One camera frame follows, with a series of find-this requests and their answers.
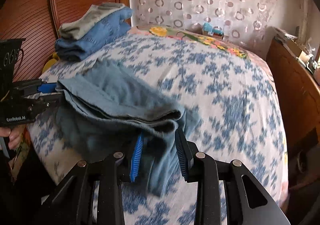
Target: blue floral pattern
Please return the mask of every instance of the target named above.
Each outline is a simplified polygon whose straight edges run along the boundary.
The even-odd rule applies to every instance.
[[[267,74],[249,60],[201,43],[127,34],[78,63],[59,61],[41,78],[56,82],[90,69],[96,59],[123,63],[136,76],[176,98],[201,116],[190,140],[213,158],[240,159],[275,201],[280,198],[285,163],[285,132],[275,91]],[[56,183],[81,159],[65,142],[55,111],[37,117],[28,129],[37,154]],[[166,195],[142,195],[123,186],[126,224],[193,224],[197,184],[187,184],[179,170]],[[226,201],[221,188],[222,218]]]

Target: yellow object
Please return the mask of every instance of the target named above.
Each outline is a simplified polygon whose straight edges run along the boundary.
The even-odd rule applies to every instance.
[[[217,48],[219,48],[220,50],[224,50],[224,51],[227,50],[227,48],[225,48],[225,47],[223,47],[223,46],[220,46],[220,45],[217,45]]]
[[[215,41],[215,39],[207,36],[199,36],[198,39],[201,40],[201,42],[206,45],[211,45],[212,42]]]
[[[149,31],[152,34],[157,36],[161,36],[161,37],[167,36],[167,29],[164,27],[159,27],[159,26],[151,27]]]
[[[52,59],[48,60],[42,69],[42,73],[46,72],[52,65],[59,60],[59,56],[56,52],[52,54]]]
[[[7,97],[8,94],[9,94],[9,90],[8,90],[7,94],[0,100],[0,102],[4,101],[4,99]]]

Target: wooden furniture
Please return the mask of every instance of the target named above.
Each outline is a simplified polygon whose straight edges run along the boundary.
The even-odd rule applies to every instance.
[[[27,39],[22,44],[24,59],[14,81],[39,77],[54,52],[60,24],[79,19],[90,5],[102,2],[129,6],[129,0],[6,0],[0,10],[0,39]]]
[[[320,140],[320,88],[290,49],[276,39],[266,61],[276,85],[288,156],[292,157]]]

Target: human hand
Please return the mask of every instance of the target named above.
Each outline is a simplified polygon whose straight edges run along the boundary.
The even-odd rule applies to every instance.
[[[21,142],[21,134],[25,126],[26,125],[19,125],[14,127],[12,130],[10,130],[10,128],[7,127],[0,127],[0,137],[9,137],[9,149],[15,149],[19,147]]]

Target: light blue towel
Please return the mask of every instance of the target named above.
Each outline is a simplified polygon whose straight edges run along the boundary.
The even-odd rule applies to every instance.
[[[164,194],[178,166],[175,130],[180,126],[188,138],[200,121],[196,112],[109,60],[97,61],[84,75],[60,80],[57,91],[66,101],[58,108],[56,123],[89,162],[103,160],[143,131],[137,185],[157,196]]]
[[[132,9],[125,6],[97,22],[79,40],[58,39],[55,43],[58,56],[68,61],[84,60],[106,44],[126,34],[131,27],[124,20],[131,16]]]

